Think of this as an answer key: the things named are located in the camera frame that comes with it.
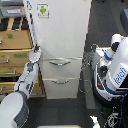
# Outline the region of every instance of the cable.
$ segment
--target cable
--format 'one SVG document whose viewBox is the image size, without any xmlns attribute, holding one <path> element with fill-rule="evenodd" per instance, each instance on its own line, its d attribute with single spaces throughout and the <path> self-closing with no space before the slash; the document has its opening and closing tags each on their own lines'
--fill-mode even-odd
<svg viewBox="0 0 128 128">
<path fill-rule="evenodd" d="M 91 51 L 92 51 L 92 53 L 94 54 L 93 46 L 96 46 L 96 48 L 98 48 L 99 46 L 98 46 L 97 44 L 92 44 L 92 45 L 91 45 Z"/>
<path fill-rule="evenodd" d="M 128 93 L 128 90 L 125 92 L 124 97 L 123 97 L 123 99 L 122 99 L 122 101 L 121 101 L 121 115 L 120 115 L 120 122 L 119 122 L 118 128 L 120 128 L 120 125 L 121 125 L 123 101 L 124 101 L 124 98 L 125 98 L 125 96 L 127 95 L 127 93 Z"/>
<path fill-rule="evenodd" d="M 114 126 L 118 123 L 118 113 L 112 112 L 112 114 L 108 117 L 107 121 L 104 124 L 104 128 L 108 124 L 109 127 L 114 128 Z"/>
<path fill-rule="evenodd" d="M 80 89 L 80 86 L 79 86 L 78 88 L 79 88 L 79 91 L 80 91 L 80 92 L 82 92 L 82 93 L 88 93 L 88 92 L 92 89 L 92 84 L 91 84 L 91 82 L 90 82 L 89 80 L 84 80 L 84 81 L 90 83 L 91 87 L 89 88 L 89 90 L 87 90 L 87 91 L 82 91 L 82 90 Z"/>
</svg>

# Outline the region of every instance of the metal handle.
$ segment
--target metal handle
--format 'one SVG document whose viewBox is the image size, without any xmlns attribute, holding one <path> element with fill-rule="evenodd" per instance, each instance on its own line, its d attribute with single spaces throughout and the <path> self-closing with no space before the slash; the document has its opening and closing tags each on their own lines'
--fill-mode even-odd
<svg viewBox="0 0 128 128">
<path fill-rule="evenodd" d="M 51 63 L 51 64 L 54 64 L 54 65 L 57 65 L 57 66 L 63 66 L 63 65 L 69 64 L 69 63 L 71 63 L 71 62 L 70 62 L 70 61 L 66 61 L 66 62 L 64 62 L 64 63 L 56 63 L 56 62 L 54 62 L 54 61 L 50 61 L 50 63 Z"/>
<path fill-rule="evenodd" d="M 6 87 L 5 86 L 2 86 L 1 89 L 0 89 L 0 92 L 3 92 L 3 93 L 14 92 L 14 90 L 3 91 L 4 88 L 6 88 Z"/>
<path fill-rule="evenodd" d="M 15 75 L 16 74 L 16 71 L 14 72 L 7 72 L 7 73 L 0 73 L 0 75 Z"/>
<path fill-rule="evenodd" d="M 4 64 L 4 63 L 8 63 L 8 62 L 9 62 L 9 59 L 7 59 L 7 61 L 0 62 L 0 64 Z"/>
<path fill-rule="evenodd" d="M 0 39 L 0 44 L 2 44 L 2 39 Z"/>
<path fill-rule="evenodd" d="M 56 84 L 66 84 L 67 82 L 69 82 L 69 80 L 65 80 L 65 81 L 57 81 L 57 80 L 53 80 L 52 82 L 56 83 Z"/>
</svg>

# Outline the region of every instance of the white robot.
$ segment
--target white robot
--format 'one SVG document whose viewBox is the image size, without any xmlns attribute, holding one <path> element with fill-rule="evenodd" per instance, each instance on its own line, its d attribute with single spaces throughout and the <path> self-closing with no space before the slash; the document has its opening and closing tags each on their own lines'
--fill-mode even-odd
<svg viewBox="0 0 128 128">
<path fill-rule="evenodd" d="M 26 100 L 29 99 L 38 76 L 41 49 L 35 46 L 29 54 L 23 74 L 14 86 L 14 93 L 7 95 L 0 104 L 0 128 L 19 128 L 27 117 Z"/>
<path fill-rule="evenodd" d="M 128 9 L 120 20 L 128 34 Z M 110 47 L 96 48 L 93 63 L 93 92 L 106 105 L 116 105 L 128 90 L 128 37 L 114 34 Z"/>
</svg>

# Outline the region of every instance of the dark floor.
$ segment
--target dark floor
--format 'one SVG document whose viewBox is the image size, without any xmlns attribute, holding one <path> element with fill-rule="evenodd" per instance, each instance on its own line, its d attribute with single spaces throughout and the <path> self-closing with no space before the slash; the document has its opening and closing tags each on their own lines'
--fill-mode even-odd
<svg viewBox="0 0 128 128">
<path fill-rule="evenodd" d="M 114 33 L 126 36 L 120 23 L 120 12 L 122 9 L 128 8 L 128 1 L 125 0 L 124 3 L 121 3 L 120 0 L 105 0 L 105 3 L 101 1 L 92 0 L 85 52 L 91 51 L 92 44 L 98 44 L 100 47 L 109 46 Z M 83 81 L 80 81 L 80 86 L 84 87 Z M 98 117 L 99 124 L 103 128 L 105 119 L 99 110 L 88 109 L 86 100 L 85 94 L 80 91 L 77 99 L 29 99 L 27 105 L 30 114 L 23 128 L 45 125 L 79 125 L 83 128 L 92 128 L 91 115 Z"/>
</svg>

